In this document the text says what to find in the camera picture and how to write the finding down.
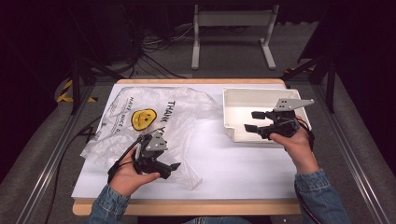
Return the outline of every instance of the smiley face logo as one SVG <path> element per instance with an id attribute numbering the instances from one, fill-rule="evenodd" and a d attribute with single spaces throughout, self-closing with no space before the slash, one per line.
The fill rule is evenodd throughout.
<path id="1" fill-rule="evenodd" d="M 132 114 L 132 127 L 137 131 L 147 129 L 157 118 L 157 113 L 153 109 L 137 110 Z"/>

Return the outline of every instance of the white plastic tray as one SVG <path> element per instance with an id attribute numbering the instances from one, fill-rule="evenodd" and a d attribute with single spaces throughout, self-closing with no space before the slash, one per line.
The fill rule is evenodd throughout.
<path id="1" fill-rule="evenodd" d="M 248 133 L 244 124 L 268 126 L 270 119 L 253 119 L 252 111 L 272 111 L 280 98 L 301 99 L 297 90 L 223 89 L 224 131 L 234 142 L 274 143 L 256 133 Z M 311 128 L 303 107 L 295 110 Z"/>

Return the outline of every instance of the denim sleeve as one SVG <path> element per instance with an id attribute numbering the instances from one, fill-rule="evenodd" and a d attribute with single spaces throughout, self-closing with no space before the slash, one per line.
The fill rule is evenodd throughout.
<path id="1" fill-rule="evenodd" d="M 319 223 L 350 223 L 338 192 L 331 186 L 322 169 L 310 174 L 296 175 L 295 183 L 296 193 L 300 193 L 304 204 Z M 304 223 L 317 223 L 305 211 L 302 202 L 300 208 Z"/>
<path id="2" fill-rule="evenodd" d="M 122 223 L 122 215 L 129 204 L 130 197 L 118 194 L 105 185 L 92 205 L 92 210 L 84 223 Z"/>

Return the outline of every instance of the plastic bag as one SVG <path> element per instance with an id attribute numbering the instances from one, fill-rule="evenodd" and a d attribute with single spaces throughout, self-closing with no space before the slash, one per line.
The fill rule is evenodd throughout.
<path id="1" fill-rule="evenodd" d="M 148 108 L 157 113 L 157 118 L 146 130 L 136 131 L 131 122 L 133 113 Z M 208 94 L 190 88 L 124 88 L 103 116 L 99 131 L 81 156 L 108 170 L 139 134 L 159 129 L 167 141 L 168 150 L 157 160 L 167 165 L 181 164 L 168 179 L 157 181 L 175 182 L 194 189 L 202 178 L 189 166 L 184 151 L 189 147 L 195 120 L 219 113 L 221 106 Z"/>

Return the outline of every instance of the hand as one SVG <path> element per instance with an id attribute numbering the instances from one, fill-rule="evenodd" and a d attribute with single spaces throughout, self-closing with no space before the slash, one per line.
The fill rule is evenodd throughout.
<path id="1" fill-rule="evenodd" d="M 109 184 L 112 189 L 125 197 L 130 197 L 138 188 L 160 177 L 160 173 L 140 175 L 136 172 L 131 158 L 134 150 L 135 148 L 122 159 L 120 165 L 125 162 L 129 163 L 119 168 Z"/>
<path id="2" fill-rule="evenodd" d="M 313 173 L 320 169 L 314 154 L 312 154 L 309 146 L 309 136 L 304 128 L 300 128 L 290 138 L 277 133 L 271 133 L 270 138 L 285 147 L 297 168 L 297 174 Z"/>

